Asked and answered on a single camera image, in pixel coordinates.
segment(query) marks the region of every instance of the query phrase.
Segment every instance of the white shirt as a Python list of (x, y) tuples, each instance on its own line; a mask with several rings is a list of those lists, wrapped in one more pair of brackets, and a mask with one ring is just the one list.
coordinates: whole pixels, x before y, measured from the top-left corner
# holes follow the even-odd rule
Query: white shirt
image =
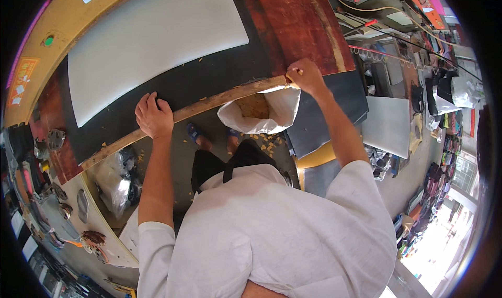
[(396, 234), (368, 163), (346, 165), (326, 198), (289, 188), (268, 164), (206, 181), (178, 237), (139, 226), (138, 297), (241, 297), (249, 280), (288, 297), (379, 297)]

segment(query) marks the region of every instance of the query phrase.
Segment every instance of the blue slipper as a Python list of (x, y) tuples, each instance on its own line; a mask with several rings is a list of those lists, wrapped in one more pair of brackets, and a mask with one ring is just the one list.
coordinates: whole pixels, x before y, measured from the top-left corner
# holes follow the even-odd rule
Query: blue slipper
[(200, 132), (200, 130), (198, 130), (197, 127), (192, 123), (188, 124), (187, 133), (194, 143), (197, 143), (197, 138), (199, 136), (204, 136), (204, 134)]
[(226, 136), (233, 136), (233, 137), (237, 137), (239, 138), (241, 136), (241, 132), (240, 131), (237, 131), (235, 129), (232, 129), (230, 127), (227, 127), (226, 128)]

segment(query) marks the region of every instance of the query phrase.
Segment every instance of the black cable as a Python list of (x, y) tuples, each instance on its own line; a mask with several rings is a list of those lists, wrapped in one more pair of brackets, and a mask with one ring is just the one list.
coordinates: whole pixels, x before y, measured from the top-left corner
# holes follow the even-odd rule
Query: black cable
[[(347, 14), (350, 14), (350, 15), (351, 15), (351, 16), (350, 16), (350, 17), (351, 17), (351, 19), (353, 19), (354, 21), (357, 21), (357, 22), (359, 22), (359, 23), (361, 23), (361, 24), (365, 24), (365, 22), (364, 22), (364, 21), (359, 20), (358, 18), (355, 18), (355, 16), (354, 16), (354, 15), (352, 15), (351, 13), (347, 13)], [(478, 78), (476, 75), (472, 74), (469, 70), (465, 69), (464, 67), (462, 67), (462, 66), (460, 66), (459, 64), (455, 63), (454, 61), (452, 61), (452, 60), (450, 60), (450, 59), (448, 59), (448, 58), (446, 58), (446, 57), (444, 57), (444, 56), (441, 56), (441, 55), (439, 55), (439, 54), (438, 54), (438, 53), (436, 53), (436, 52), (433, 52), (432, 50), (428, 50), (428, 49), (426, 49), (425, 47), (423, 47), (423, 46), (421, 46), (421, 45), (415, 44), (415, 43), (410, 42), (410, 41), (408, 41), (408, 40), (406, 40), (406, 39), (403, 39), (403, 38), (397, 37), (397, 36), (395, 36), (395, 35), (392, 35), (392, 34), (390, 34), (390, 33), (387, 33), (387, 32), (384, 32), (384, 31), (380, 31), (379, 29), (373, 28), (372, 26), (368, 26), (368, 28), (371, 28), (371, 29), (373, 29), (373, 30), (375, 30), (375, 31), (378, 31), (378, 32), (380, 32), (380, 33), (384, 33), (384, 34), (386, 34), (386, 35), (388, 35), (388, 36), (391, 36), (391, 37), (393, 37), (393, 38), (397, 38), (397, 39), (399, 39), (399, 40), (401, 40), (401, 41), (405, 41), (406, 43), (410, 43), (410, 44), (415, 45), (415, 46), (417, 46), (417, 47), (419, 47), (419, 48), (421, 48), (421, 49), (424, 49), (424, 50), (428, 51), (428, 52), (429, 52), (429, 53), (431, 53), (431, 54), (434, 54), (434, 55), (436, 55), (436, 56), (439, 56), (439, 57), (441, 57), (442, 59), (449, 61), (449, 62), (450, 62), (451, 64), (453, 64), (455, 67), (460, 68), (460, 69), (463, 69), (465, 72), (467, 72), (468, 74), (472, 75), (474, 78), (478, 79), (478, 81), (480, 81), (481, 83), (483, 83), (483, 81), (482, 81), (480, 78)]]

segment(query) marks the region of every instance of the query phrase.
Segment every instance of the paper label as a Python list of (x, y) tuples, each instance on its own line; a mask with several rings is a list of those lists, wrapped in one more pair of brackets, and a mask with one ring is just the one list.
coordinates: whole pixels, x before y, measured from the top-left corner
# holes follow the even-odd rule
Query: paper label
[(12, 84), (10, 85), (11, 89), (7, 106), (19, 106), (21, 104), (22, 95), (26, 91), (26, 85), (30, 81), (30, 76), (39, 61), (40, 58), (35, 57), (21, 57), (19, 59)]

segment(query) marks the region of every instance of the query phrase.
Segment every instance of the black shorts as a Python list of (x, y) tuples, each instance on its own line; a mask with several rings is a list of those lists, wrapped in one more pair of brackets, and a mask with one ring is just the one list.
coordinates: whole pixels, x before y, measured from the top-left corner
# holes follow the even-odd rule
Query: black shorts
[(258, 144), (252, 139), (244, 139), (228, 163), (224, 163), (209, 151), (197, 150), (192, 167), (192, 191), (200, 193), (200, 186), (222, 171), (223, 183), (225, 183), (232, 179), (234, 168), (259, 164), (270, 164), (279, 170), (276, 161), (261, 151)]

